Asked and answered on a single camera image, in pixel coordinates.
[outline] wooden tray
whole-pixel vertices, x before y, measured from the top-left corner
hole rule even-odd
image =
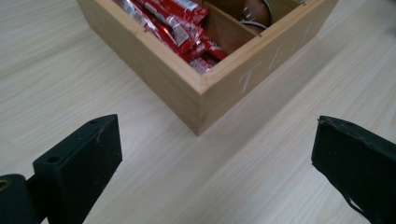
[[[258,35],[233,17],[243,0],[195,2],[210,8],[205,29],[231,53],[203,75],[112,0],[78,0],[91,28],[200,134],[315,36],[338,0],[268,0],[274,23]]]

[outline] wood grain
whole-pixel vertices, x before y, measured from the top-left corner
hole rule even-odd
[[[368,223],[311,165],[319,115],[396,142],[396,2],[340,0],[323,28],[197,137],[77,3],[1,1],[0,173],[117,113],[124,160],[85,223]]]
[[[205,31],[209,38],[219,44],[228,54],[241,48],[256,36],[246,26],[221,9],[210,3],[205,3],[205,6],[210,11],[210,16],[205,21]]]

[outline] light wood surface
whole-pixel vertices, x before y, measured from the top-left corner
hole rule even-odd
[[[85,223],[368,223],[311,165],[319,115],[396,142],[396,1],[340,0],[317,37],[197,137],[75,1],[0,0],[0,174],[117,113],[123,162]]]

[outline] red snack packet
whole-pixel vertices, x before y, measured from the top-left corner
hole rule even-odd
[[[191,0],[160,0],[161,4],[172,14],[184,21],[200,26],[209,14],[209,9]]]
[[[173,38],[177,42],[180,53],[189,51],[196,42],[200,41],[204,34],[204,29],[192,22],[184,21],[180,17],[172,14],[162,5],[161,0],[135,0],[151,12],[158,20],[172,28]]]
[[[197,73],[200,75],[208,72],[212,67],[214,67],[218,63],[216,60],[214,60],[212,57],[208,56],[207,54],[204,54],[203,56],[192,60],[190,62],[190,66],[195,69]]]
[[[176,40],[171,36],[167,27],[162,25],[155,17],[131,0],[115,0],[132,18],[139,22],[146,30],[155,35],[174,53],[180,55]]]
[[[203,37],[202,41],[206,44],[207,52],[213,57],[219,60],[223,60],[228,56],[228,53],[225,52],[224,49],[220,47],[216,42],[209,39],[207,35]]]
[[[190,61],[200,57],[207,51],[206,44],[203,42],[199,42],[196,46],[194,46],[187,53],[183,54],[182,58],[189,63]]]

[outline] wrapped candy bar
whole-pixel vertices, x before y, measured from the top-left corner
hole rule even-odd
[[[182,58],[186,62],[190,62],[201,55],[203,55],[205,52],[207,52],[207,45],[203,42],[197,43],[196,46],[194,46],[191,50],[189,50],[187,53],[185,53]]]
[[[208,72],[213,66],[218,63],[211,56],[204,54],[203,56],[194,59],[190,62],[190,66],[199,74]]]
[[[213,57],[223,60],[228,56],[227,52],[225,52],[224,49],[216,42],[210,40],[207,35],[203,37],[203,42],[206,44],[207,52]]]
[[[167,28],[161,24],[155,17],[150,15],[141,6],[134,4],[131,0],[117,0],[116,1],[131,17],[139,22],[146,30],[154,34],[160,39],[168,48],[170,48],[177,55],[181,55],[176,40],[170,35]]]
[[[209,14],[207,7],[200,6],[190,0],[160,0],[160,2],[172,14],[198,26]]]
[[[158,20],[169,26],[173,31],[173,38],[177,42],[180,53],[184,54],[189,51],[204,34],[204,29],[192,22],[184,21],[168,6],[171,1],[161,0],[135,0],[136,3],[143,6],[151,12]]]

